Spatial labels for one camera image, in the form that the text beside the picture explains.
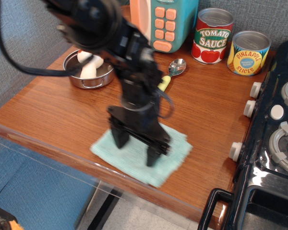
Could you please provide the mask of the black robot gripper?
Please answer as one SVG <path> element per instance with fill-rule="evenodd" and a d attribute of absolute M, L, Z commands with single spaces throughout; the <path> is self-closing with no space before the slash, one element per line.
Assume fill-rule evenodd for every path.
<path fill-rule="evenodd" d="M 117 148 L 121 149 L 133 136 L 148 145 L 148 167 L 155 165 L 161 154 L 169 150 L 170 136 L 160 125 L 160 97 L 153 97 L 146 105 L 131 104 L 130 107 L 109 106 L 111 132 Z"/>

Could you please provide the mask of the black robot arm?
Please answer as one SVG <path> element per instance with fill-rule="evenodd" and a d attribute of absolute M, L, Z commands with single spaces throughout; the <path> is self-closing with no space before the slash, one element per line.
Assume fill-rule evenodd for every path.
<path fill-rule="evenodd" d="M 130 137 L 140 140 L 148 146 L 147 166 L 153 166 L 167 154 L 170 136 L 158 121 L 162 72 L 145 36 L 115 0 L 47 0 L 46 6 L 69 42 L 114 68 L 122 88 L 121 105 L 108 108 L 114 141 L 122 148 Z"/>

